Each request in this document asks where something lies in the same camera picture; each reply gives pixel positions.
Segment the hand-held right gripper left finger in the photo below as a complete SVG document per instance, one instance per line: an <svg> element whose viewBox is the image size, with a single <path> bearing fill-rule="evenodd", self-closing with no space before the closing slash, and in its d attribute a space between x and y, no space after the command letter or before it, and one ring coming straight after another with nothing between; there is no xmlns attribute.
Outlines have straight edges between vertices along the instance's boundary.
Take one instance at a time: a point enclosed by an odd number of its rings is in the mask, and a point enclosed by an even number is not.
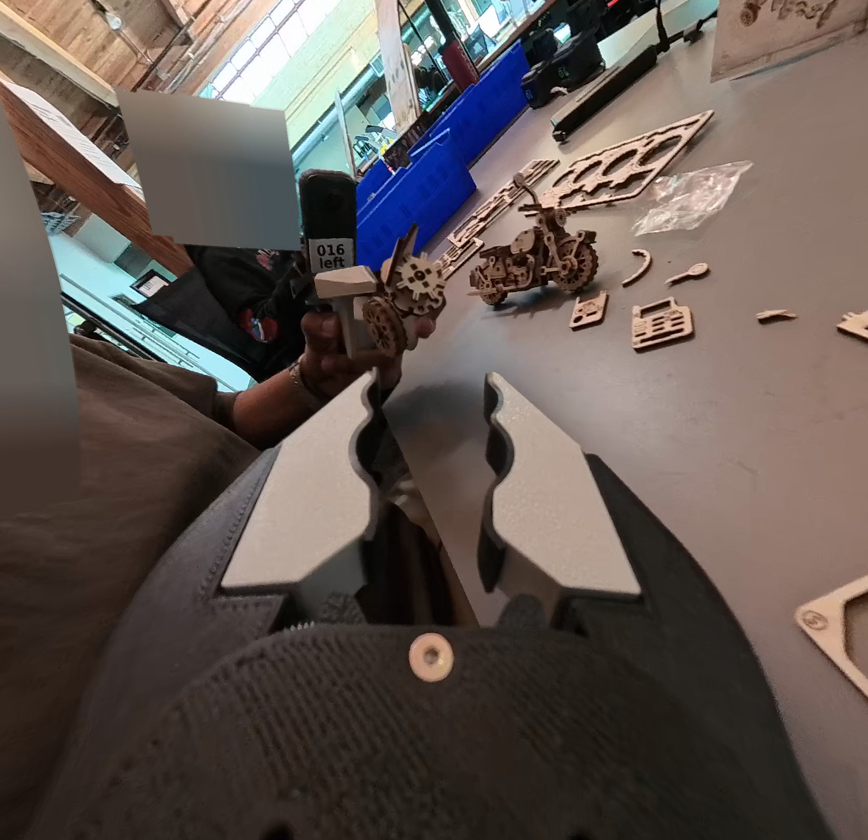
<svg viewBox="0 0 868 840"><path fill-rule="evenodd" d="M378 501L363 458L378 406L372 370L279 445L222 575L223 593L287 596L312 618L330 595L365 584L363 544L374 537Z"/></svg>

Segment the wooden gear assembly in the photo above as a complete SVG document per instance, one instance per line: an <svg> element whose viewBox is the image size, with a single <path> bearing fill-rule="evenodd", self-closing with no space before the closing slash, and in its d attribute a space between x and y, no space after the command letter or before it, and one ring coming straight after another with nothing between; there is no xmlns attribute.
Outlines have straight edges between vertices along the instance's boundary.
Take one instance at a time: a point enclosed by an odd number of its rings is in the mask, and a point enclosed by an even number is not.
<svg viewBox="0 0 868 840"><path fill-rule="evenodd" d="M418 320L435 321L445 305L442 266L424 252L415 253L417 237L418 225L412 224L381 265L377 290L360 304L373 345L389 358L415 349Z"/></svg>

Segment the person's left hand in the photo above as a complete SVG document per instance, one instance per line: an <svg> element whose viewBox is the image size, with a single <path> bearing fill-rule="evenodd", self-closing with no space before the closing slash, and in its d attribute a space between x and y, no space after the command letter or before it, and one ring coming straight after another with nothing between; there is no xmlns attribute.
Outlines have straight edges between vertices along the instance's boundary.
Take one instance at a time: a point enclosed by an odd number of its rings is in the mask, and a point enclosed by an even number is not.
<svg viewBox="0 0 868 840"><path fill-rule="evenodd" d="M339 317L333 312L306 313L301 320L306 346L299 359L301 377L325 400L332 400L364 373L376 369L381 388L394 390L403 375L403 357L388 357L374 346L349 357Z"/></svg>

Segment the blue plastic bin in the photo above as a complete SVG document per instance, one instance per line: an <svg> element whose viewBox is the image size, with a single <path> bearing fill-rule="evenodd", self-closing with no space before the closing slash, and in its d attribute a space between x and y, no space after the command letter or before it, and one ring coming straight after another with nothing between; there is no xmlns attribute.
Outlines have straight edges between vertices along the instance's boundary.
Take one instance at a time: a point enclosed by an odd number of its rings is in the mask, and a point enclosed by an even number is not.
<svg viewBox="0 0 868 840"><path fill-rule="evenodd" d="M410 166L392 174L357 214L356 264L377 270L399 238L417 226L422 249L476 192L458 142L450 129L410 157Z"/></svg>
<svg viewBox="0 0 868 840"><path fill-rule="evenodd" d="M432 129L444 131L466 165L475 163L527 107L522 80L529 65L516 42L483 74L478 84L461 94Z"/></svg>

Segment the hanging paper banner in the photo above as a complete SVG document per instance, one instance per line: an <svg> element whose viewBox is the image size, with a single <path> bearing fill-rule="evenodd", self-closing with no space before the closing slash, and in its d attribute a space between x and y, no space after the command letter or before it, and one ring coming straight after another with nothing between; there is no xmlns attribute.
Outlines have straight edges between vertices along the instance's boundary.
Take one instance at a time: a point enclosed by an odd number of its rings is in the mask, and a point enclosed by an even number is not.
<svg viewBox="0 0 868 840"><path fill-rule="evenodd" d="M386 93L395 118L395 130L401 136L406 134L422 112L414 66L402 38L398 0L374 2Z"/></svg>

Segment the narrow wooden cut-out sheet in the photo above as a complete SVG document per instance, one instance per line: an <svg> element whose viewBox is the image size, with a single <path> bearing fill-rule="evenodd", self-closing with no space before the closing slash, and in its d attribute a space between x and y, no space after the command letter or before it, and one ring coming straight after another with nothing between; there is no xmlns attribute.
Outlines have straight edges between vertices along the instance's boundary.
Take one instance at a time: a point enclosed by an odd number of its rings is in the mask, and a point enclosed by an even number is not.
<svg viewBox="0 0 868 840"><path fill-rule="evenodd" d="M534 186L551 173L559 159L536 159L528 162L517 174L528 186ZM483 247L481 236L502 214L507 212L523 194L514 180L504 184L496 193L465 218L448 235L448 246L440 254L441 271L449 279L461 266Z"/></svg>

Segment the person's brown shirt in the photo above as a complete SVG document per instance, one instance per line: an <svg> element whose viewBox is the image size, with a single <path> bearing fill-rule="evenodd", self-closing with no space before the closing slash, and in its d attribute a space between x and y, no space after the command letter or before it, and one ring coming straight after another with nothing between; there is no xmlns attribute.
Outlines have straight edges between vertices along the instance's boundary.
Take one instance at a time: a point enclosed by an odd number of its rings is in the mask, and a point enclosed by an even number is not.
<svg viewBox="0 0 868 840"><path fill-rule="evenodd" d="M114 626L259 455L210 376L71 335L78 496L2 521L1 835L26 830Z"/></svg>

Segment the wooden motorcycle model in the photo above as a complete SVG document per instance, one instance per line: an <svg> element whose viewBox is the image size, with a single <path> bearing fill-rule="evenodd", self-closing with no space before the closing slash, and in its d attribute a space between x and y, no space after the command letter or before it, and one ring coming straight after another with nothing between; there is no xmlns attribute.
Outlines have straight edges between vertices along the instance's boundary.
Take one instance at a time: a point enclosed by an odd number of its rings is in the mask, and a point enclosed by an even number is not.
<svg viewBox="0 0 868 840"><path fill-rule="evenodd" d="M533 214L533 227L521 231L509 245L483 248L481 264L469 276L470 296L490 306L503 303L509 294L554 284L562 292L576 294L594 279L599 257L594 248L597 234L592 230L568 233L567 213L555 205L544 205L521 173L512 184L531 197L522 211Z"/></svg>

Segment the small wooden panel piece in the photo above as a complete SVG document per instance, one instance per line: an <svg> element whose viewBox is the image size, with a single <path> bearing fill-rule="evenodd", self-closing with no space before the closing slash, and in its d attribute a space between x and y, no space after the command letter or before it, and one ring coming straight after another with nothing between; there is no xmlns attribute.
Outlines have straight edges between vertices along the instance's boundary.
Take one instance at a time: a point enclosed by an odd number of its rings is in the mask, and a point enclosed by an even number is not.
<svg viewBox="0 0 868 840"><path fill-rule="evenodd" d="M576 331L585 327L599 325L605 318L609 302L609 293L606 290L598 292L595 296L583 299L577 298L570 317L570 330Z"/></svg>

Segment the black case with label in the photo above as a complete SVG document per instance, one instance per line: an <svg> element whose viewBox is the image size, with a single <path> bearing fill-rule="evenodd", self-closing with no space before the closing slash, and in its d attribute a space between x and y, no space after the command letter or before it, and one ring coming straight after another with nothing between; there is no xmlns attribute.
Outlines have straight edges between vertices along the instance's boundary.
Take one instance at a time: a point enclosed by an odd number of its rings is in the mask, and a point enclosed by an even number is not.
<svg viewBox="0 0 868 840"><path fill-rule="evenodd" d="M567 93L591 81L605 70L595 31L586 30L559 43L553 29L538 30L521 40L529 71L521 89L528 107L542 108L557 94Z"/></svg>

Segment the clear plastic bag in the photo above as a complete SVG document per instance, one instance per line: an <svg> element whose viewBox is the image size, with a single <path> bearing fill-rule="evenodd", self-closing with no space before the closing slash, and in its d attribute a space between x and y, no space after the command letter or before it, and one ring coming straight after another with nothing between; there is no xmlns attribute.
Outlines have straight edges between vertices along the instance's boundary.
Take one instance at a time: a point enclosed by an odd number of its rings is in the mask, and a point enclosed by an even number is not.
<svg viewBox="0 0 868 840"><path fill-rule="evenodd" d="M657 178L648 189L650 208L636 220L636 237L692 231L723 209L741 177L754 166L749 160Z"/></svg>

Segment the large wooden cut-out sheet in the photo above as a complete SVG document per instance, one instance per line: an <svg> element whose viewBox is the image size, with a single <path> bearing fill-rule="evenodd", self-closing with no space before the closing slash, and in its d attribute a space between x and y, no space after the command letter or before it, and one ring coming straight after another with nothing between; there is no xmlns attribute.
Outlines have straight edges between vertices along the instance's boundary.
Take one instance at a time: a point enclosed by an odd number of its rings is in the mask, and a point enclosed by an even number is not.
<svg viewBox="0 0 868 840"><path fill-rule="evenodd" d="M581 155L540 194L540 203L572 215L639 197L712 116L708 110Z"/></svg>

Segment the white flat board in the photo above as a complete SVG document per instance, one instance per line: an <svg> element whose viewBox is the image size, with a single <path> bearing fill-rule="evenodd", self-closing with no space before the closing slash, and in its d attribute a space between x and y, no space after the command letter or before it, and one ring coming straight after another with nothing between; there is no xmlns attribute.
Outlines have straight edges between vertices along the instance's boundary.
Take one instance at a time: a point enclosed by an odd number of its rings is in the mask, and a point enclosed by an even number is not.
<svg viewBox="0 0 868 840"><path fill-rule="evenodd" d="M673 6L673 2L668 0L661 6L663 26L669 37L709 17L717 10L720 0L688 0L678 6ZM651 11L604 39L599 48L605 67L612 67L634 59L638 53L658 43L656 12Z"/></svg>

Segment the paper sheet with motorcycle print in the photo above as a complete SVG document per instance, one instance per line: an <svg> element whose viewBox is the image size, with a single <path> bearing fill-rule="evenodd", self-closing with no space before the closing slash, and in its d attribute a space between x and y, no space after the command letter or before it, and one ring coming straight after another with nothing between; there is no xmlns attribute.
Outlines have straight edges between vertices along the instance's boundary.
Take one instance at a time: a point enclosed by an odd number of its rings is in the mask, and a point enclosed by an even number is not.
<svg viewBox="0 0 868 840"><path fill-rule="evenodd" d="M710 81L751 75L862 34L867 0L719 0Z"/></svg>

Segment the wooden frame piece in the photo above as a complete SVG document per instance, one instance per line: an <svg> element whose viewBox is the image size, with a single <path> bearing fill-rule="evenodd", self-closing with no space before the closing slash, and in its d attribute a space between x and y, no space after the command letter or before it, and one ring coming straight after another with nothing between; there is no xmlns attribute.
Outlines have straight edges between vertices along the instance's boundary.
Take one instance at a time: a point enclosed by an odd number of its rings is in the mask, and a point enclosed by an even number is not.
<svg viewBox="0 0 868 840"><path fill-rule="evenodd" d="M867 678L852 660L846 621L847 607L867 595L864 575L799 606L794 620L799 629L867 698Z"/></svg>

